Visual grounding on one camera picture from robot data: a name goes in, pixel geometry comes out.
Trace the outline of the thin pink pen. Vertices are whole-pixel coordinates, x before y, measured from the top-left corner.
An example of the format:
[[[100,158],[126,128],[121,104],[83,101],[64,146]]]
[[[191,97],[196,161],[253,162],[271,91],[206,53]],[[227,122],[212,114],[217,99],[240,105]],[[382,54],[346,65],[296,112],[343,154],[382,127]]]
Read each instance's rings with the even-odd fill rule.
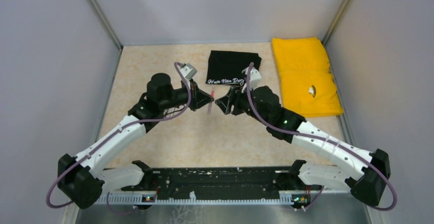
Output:
[[[215,87],[212,87],[212,89],[211,89],[211,93],[210,93],[210,96],[211,96],[211,101],[210,101],[210,103],[208,104],[207,115],[211,115],[212,105],[213,105],[213,102],[214,102],[214,96],[215,96]]]

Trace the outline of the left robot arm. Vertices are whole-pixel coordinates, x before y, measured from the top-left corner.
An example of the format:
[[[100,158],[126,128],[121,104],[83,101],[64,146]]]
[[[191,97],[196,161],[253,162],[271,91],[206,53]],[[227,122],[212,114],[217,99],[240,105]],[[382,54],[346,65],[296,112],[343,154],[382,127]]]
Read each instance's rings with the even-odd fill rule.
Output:
[[[214,101],[192,79],[181,78],[181,88],[174,89],[168,74],[154,74],[147,83],[146,92],[115,128],[75,156],[63,155],[58,161],[58,177],[46,195],[46,204],[56,207],[50,202],[54,188],[81,209],[93,205],[100,196],[124,187],[149,189],[154,177],[147,173],[149,168],[143,162],[109,170],[105,167],[129,144],[145,136],[158,123],[168,121],[166,110],[182,106],[182,111],[188,108],[195,111]]]

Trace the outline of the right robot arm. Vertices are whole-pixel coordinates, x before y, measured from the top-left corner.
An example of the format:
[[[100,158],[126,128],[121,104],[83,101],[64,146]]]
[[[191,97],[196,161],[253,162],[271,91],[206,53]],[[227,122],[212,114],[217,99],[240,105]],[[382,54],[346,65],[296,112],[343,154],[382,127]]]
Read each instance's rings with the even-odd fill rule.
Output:
[[[303,160],[293,164],[289,185],[322,185],[346,190],[360,202],[377,210],[390,178],[389,155],[382,149],[368,151],[343,142],[317,128],[305,117],[288,110],[268,86],[244,91],[231,87],[215,101],[224,114],[246,114],[266,126],[273,137],[303,147],[331,162],[315,166]]]

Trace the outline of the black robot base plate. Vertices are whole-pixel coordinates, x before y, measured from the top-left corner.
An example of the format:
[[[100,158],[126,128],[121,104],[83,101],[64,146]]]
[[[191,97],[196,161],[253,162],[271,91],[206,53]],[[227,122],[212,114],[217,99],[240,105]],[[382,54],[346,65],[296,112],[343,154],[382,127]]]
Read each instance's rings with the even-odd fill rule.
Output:
[[[319,190],[290,174],[289,166],[154,168],[123,191],[155,191],[158,200],[278,200],[281,191]]]

